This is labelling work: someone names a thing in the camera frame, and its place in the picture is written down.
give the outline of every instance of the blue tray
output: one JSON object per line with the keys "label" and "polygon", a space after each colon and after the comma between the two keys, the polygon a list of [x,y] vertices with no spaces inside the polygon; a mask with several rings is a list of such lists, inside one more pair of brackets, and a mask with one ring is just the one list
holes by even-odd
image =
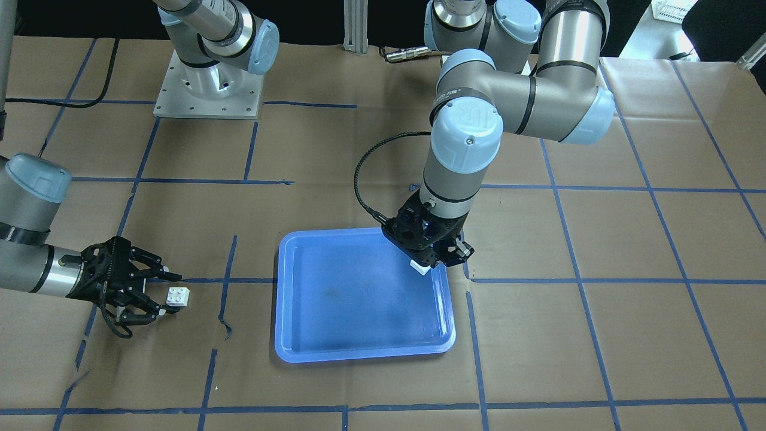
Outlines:
{"label": "blue tray", "polygon": [[418,274],[377,228],[284,237],[276,315],[290,363],[436,354],[456,337],[447,270]]}

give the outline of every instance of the white lego brick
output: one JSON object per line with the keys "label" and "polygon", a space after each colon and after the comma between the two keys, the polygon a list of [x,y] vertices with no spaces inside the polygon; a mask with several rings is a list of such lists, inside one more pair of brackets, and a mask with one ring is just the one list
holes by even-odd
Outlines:
{"label": "white lego brick", "polygon": [[420,275],[426,275],[430,271],[430,266],[420,266],[413,260],[410,260],[410,266],[415,268],[415,271],[420,273]]}
{"label": "white lego brick", "polygon": [[176,307],[186,307],[188,301],[189,290],[187,288],[170,288],[168,290],[168,299],[165,303]]}

